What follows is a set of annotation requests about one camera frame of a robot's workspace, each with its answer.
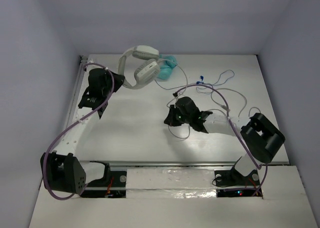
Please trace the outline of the white grey over-ear headphones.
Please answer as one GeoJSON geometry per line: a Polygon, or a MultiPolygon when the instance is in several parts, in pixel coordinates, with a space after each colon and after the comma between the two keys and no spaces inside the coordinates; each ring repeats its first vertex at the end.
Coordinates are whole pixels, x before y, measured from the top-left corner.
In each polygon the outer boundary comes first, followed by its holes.
{"type": "Polygon", "coordinates": [[[123,86],[127,89],[139,90],[154,81],[160,73],[161,69],[158,63],[160,53],[157,49],[147,45],[138,45],[127,49],[117,64],[117,73],[119,75],[125,75],[126,60],[130,56],[144,60],[144,62],[136,68],[133,74],[136,84],[131,85],[125,78],[123,86]]]}

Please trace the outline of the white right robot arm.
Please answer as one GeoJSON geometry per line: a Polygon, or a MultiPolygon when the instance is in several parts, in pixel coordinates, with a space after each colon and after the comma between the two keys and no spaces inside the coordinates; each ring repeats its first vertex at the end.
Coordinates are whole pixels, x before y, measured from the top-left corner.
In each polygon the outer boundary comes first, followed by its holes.
{"type": "Polygon", "coordinates": [[[219,188],[244,187],[249,184],[263,165],[271,163],[286,140],[282,132],[262,113],[257,112],[251,117],[229,117],[211,110],[200,110],[187,96],[169,106],[164,124],[169,127],[187,124],[196,132],[222,134],[239,140],[245,155],[231,169],[215,172],[212,183],[219,188]]]}

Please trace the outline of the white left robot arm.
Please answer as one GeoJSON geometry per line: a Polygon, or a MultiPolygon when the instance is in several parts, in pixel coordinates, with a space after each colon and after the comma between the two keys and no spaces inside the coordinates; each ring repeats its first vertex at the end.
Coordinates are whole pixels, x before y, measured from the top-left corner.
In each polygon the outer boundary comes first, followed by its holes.
{"type": "Polygon", "coordinates": [[[54,192],[81,195],[89,184],[108,185],[111,169],[107,162],[81,161],[76,157],[86,144],[93,127],[102,118],[108,101],[124,83],[125,77],[103,68],[91,69],[88,87],[80,99],[77,117],[50,144],[40,159],[45,188],[51,196],[54,192]]]}

